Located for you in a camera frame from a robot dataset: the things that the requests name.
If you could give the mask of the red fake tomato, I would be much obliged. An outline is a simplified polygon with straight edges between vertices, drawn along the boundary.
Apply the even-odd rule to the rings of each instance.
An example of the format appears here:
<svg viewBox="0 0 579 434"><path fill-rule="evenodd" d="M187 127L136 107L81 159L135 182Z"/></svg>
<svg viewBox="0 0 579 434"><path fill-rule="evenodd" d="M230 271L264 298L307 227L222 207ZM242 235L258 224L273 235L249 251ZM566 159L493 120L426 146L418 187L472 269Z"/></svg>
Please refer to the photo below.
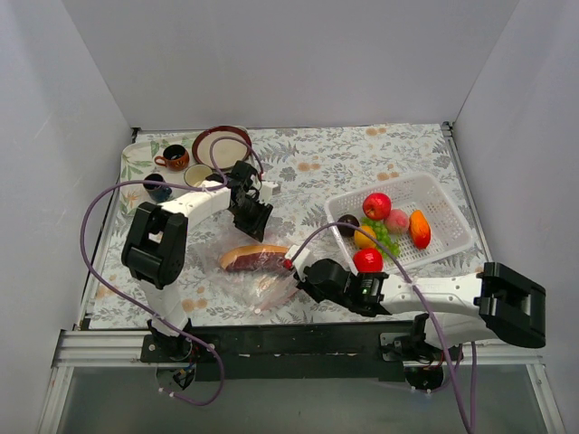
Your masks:
<svg viewBox="0 0 579 434"><path fill-rule="evenodd" d="M359 273L379 273L384 269L381 252L375 248L359 250L352 258Z"/></svg>
<svg viewBox="0 0 579 434"><path fill-rule="evenodd" d="M362 208L368 219L383 221L392 210L392 202L385 193L371 193L364 199Z"/></svg>

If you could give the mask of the dark purple fake eggplant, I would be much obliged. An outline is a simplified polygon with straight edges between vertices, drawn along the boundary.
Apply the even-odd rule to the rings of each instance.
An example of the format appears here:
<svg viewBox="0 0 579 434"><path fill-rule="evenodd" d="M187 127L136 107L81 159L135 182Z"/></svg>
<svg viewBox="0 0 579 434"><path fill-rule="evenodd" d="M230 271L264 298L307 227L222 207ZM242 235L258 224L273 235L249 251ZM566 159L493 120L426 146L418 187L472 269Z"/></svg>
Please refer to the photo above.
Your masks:
<svg viewBox="0 0 579 434"><path fill-rule="evenodd" d="M356 228L360 226L359 220L352 214L344 214L337 220L337 229L342 237L353 238L356 233Z"/></svg>

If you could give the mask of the yellow fake bell pepper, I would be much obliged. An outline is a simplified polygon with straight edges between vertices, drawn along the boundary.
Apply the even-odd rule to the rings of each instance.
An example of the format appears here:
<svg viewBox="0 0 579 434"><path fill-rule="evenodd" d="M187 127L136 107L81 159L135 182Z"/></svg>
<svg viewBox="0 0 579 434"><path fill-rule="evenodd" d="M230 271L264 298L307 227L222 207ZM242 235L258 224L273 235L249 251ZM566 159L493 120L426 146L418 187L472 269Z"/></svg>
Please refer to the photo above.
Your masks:
<svg viewBox="0 0 579 434"><path fill-rule="evenodd" d="M359 250L372 249L375 247L374 238L374 230L370 226L362 225L355 230L354 244Z"/></svg>

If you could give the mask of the clear zip top bag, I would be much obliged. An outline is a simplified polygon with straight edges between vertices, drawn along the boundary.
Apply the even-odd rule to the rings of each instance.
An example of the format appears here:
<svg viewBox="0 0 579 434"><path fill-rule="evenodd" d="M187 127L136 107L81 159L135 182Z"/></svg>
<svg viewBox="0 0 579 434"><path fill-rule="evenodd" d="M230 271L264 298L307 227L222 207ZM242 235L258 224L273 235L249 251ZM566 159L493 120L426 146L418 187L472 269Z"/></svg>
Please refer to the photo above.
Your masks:
<svg viewBox="0 0 579 434"><path fill-rule="evenodd" d="M193 249L202 264L205 276L227 297L239 303L243 310L260 315L286 304L297 293L292 273L284 267L279 271L227 272L220 258L228 251L248 245L291 246L291 241L272 233L263 242L256 241L236 229L221 231L205 241L194 241Z"/></svg>

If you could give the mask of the green fake grapes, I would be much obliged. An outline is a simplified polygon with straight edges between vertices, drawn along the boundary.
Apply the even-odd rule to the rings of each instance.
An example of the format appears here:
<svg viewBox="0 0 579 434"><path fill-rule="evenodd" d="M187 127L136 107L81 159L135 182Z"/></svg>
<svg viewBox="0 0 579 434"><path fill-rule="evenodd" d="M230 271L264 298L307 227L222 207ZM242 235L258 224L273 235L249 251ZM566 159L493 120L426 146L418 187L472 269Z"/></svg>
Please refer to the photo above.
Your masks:
<svg viewBox="0 0 579 434"><path fill-rule="evenodd" d="M389 251L395 256L400 255L400 245L395 238L386 228L383 221L373 221L367 217L362 220L361 229L370 233L374 232L374 237L379 240Z"/></svg>

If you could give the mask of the pink fake peach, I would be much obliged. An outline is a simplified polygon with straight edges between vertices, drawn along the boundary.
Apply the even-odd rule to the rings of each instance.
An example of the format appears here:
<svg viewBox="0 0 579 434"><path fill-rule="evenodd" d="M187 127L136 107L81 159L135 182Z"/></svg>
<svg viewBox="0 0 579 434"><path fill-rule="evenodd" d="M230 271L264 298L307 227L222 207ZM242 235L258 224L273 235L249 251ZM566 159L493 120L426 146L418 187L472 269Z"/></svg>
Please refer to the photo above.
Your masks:
<svg viewBox="0 0 579 434"><path fill-rule="evenodd" d="M404 234L410 226L409 217L400 209L392 209L384 219L384 226L389 233Z"/></svg>

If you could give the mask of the orange red fake mango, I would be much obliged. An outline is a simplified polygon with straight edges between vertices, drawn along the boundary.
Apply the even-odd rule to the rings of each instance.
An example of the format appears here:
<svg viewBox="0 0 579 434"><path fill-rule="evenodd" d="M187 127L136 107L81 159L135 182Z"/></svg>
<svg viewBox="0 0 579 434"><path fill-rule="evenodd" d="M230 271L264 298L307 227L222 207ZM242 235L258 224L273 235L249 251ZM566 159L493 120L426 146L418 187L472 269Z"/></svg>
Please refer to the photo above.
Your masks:
<svg viewBox="0 0 579 434"><path fill-rule="evenodd" d="M409 233L414 246L425 250L431 242L431 227L420 210L412 212L409 217Z"/></svg>

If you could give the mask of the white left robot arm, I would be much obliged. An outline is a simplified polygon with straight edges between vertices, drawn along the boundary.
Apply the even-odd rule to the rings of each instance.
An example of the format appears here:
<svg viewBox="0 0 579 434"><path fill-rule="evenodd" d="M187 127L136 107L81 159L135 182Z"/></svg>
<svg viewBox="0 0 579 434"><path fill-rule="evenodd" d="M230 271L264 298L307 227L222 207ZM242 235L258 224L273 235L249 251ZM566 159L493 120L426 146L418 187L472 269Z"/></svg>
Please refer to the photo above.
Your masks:
<svg viewBox="0 0 579 434"><path fill-rule="evenodd" d="M279 189L261 180L252 165L238 161L230 173L209 175L174 200L144 202L137 208L121 262L144 292L153 311L148 329L170 360L181 362L193 349L191 337L183 333L191 329L191 322L176 287L185 265L188 229L228 211L236 229L262 241L272 212L270 200Z"/></svg>

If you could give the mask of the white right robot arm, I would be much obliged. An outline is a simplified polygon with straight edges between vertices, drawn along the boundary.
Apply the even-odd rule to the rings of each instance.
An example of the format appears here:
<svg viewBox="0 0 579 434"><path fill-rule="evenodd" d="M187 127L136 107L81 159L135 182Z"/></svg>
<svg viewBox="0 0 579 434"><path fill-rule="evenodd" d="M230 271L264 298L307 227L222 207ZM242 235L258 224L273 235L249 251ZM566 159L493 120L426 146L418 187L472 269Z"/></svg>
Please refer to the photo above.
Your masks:
<svg viewBox="0 0 579 434"><path fill-rule="evenodd" d="M480 273L408 283L319 259L298 266L295 277L316 302L328 300L360 316L427 314L409 337L410 350L420 359L443 347L487 339L531 349L546 345L546 290L498 262L485 263Z"/></svg>

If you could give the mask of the cream enamel mug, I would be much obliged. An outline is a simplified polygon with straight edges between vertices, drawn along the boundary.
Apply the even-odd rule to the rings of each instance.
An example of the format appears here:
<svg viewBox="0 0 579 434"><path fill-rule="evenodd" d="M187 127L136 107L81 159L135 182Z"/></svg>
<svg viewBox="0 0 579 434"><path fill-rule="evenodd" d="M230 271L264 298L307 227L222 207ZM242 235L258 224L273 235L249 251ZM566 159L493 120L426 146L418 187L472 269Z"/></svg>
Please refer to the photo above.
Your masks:
<svg viewBox="0 0 579 434"><path fill-rule="evenodd" d="M213 169L208 165L191 165L185 170L184 181L190 187L198 187L205 179L213 174Z"/></svg>

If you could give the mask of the dark blue small cup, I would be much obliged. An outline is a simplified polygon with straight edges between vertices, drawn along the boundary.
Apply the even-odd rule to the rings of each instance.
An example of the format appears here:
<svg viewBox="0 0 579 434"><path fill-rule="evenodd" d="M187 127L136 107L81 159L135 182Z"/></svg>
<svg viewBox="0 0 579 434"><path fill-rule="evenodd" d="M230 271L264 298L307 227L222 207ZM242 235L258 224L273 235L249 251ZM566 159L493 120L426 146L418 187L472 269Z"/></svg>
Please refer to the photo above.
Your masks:
<svg viewBox="0 0 579 434"><path fill-rule="evenodd" d="M172 194L172 189L169 186L161 185L165 182L162 175L158 173L153 173L145 178L146 182L143 184L149 198L154 203L166 202Z"/></svg>

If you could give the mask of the brown orange teacup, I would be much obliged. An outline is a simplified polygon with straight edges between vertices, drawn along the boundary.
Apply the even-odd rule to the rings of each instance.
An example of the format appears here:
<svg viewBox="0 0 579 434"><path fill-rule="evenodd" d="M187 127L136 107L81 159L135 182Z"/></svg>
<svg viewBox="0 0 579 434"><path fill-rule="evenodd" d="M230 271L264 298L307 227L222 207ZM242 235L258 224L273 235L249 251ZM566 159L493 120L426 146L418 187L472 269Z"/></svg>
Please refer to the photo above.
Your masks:
<svg viewBox="0 0 579 434"><path fill-rule="evenodd" d="M160 156L154 158L156 165L174 172L184 171L190 163L190 157L184 146L170 145Z"/></svg>

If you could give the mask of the floral patterned tablecloth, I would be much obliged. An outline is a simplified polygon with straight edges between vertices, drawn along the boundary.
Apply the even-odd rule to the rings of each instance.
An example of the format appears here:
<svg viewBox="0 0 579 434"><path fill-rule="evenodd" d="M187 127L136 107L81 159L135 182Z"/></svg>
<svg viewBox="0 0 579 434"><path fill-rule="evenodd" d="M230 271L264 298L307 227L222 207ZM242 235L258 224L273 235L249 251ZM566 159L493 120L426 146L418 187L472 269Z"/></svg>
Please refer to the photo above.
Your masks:
<svg viewBox="0 0 579 434"><path fill-rule="evenodd" d="M327 199L404 175L427 173L441 185L465 217L472 246L422 268L405 269L414 278L451 277L479 272L487 256L477 232L470 202L463 191L454 154L437 124L388 124L370 127L266 128L249 136L265 177L281 185L272 199L266 235L305 243L318 257L343 261L327 228ZM121 263L121 251L137 207L146 200L139 180L125 181L119 194L115 222L103 258L101 278L87 311L92 330L142 329L148 321L144 293ZM357 315L329 302L316 303L298 293L286 304L254 315L224 295L204 274L194 241L233 227L221 212L193 228L187 237L186 263L179 277L185 312L199 326L251 326L355 322Z"/></svg>

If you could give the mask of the floral serving tray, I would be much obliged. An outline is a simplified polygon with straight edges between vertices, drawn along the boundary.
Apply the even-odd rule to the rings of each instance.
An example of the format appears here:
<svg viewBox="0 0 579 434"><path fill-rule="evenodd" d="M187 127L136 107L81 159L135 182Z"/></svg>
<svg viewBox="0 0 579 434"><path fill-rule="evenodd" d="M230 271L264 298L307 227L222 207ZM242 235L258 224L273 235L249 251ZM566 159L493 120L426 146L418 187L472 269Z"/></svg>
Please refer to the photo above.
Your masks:
<svg viewBox="0 0 579 434"><path fill-rule="evenodd" d="M170 145L181 145L187 150L191 165L197 163L191 152L191 147L194 140L203 131L181 131L176 133L146 133L138 137L138 141L130 146L127 146L121 154L120 180L134 181L142 180L148 175L158 173L162 175L166 182L170 184L185 185L184 171L174 172L165 167L156 165L154 158L160 156L163 151Z"/></svg>

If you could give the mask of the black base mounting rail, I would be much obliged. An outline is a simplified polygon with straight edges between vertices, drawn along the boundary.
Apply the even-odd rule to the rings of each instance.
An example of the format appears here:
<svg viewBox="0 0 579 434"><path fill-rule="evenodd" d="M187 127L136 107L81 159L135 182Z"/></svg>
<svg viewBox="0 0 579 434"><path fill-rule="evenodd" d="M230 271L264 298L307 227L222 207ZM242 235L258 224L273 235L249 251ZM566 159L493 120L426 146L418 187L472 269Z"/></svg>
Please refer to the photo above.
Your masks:
<svg viewBox="0 0 579 434"><path fill-rule="evenodd" d="M299 325L200 326L199 343L166 344L149 331L143 363L194 363L196 379L374 378L401 382L406 365L441 370L441 350L421 342L410 321Z"/></svg>

